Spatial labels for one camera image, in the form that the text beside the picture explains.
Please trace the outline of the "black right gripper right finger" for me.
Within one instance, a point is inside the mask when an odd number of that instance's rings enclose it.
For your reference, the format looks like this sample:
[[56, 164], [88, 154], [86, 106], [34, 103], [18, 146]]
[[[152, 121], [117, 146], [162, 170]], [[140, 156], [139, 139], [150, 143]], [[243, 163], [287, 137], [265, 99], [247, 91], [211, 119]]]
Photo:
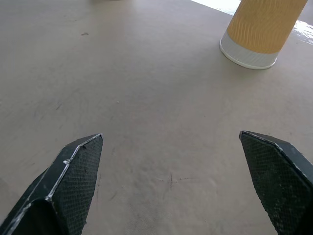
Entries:
[[241, 131], [255, 191], [279, 235], [313, 233], [313, 165], [291, 143]]

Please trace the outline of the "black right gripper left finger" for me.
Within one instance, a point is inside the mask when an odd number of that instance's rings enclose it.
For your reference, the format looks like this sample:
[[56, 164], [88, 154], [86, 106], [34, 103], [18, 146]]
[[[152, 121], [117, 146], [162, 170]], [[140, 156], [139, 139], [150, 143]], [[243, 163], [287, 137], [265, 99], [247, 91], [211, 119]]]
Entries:
[[94, 196], [101, 134], [67, 144], [25, 190], [0, 226], [2, 235], [80, 235]]

